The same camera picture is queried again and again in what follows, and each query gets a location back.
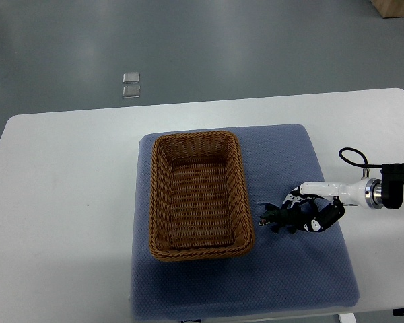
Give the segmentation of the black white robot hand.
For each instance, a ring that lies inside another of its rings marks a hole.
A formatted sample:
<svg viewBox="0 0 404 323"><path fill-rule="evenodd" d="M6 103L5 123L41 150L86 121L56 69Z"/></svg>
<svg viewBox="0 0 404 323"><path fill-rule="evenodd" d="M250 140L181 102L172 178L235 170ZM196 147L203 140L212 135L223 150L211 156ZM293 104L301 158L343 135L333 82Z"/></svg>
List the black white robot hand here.
<svg viewBox="0 0 404 323"><path fill-rule="evenodd" d="M292 232L320 233L336 224L346 207L382 208L381 181L305 182L288 193L280 209L287 212L285 219Z"/></svg>

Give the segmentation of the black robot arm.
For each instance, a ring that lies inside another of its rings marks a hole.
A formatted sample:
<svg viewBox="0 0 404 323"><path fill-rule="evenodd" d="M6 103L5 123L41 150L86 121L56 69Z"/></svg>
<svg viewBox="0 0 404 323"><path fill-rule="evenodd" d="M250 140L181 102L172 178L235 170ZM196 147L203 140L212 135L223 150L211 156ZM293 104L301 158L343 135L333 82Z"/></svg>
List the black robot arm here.
<svg viewBox="0 0 404 323"><path fill-rule="evenodd" d="M363 162L357 163L347 159L343 153L352 151L358 154ZM381 173L381 202L388 209L398 209L403 203L404 193L404 163L371 164L367 157L358 149L344 147L339 150L339 157L346 163L363 169L363 175L369 174L369 169L380 169Z"/></svg>

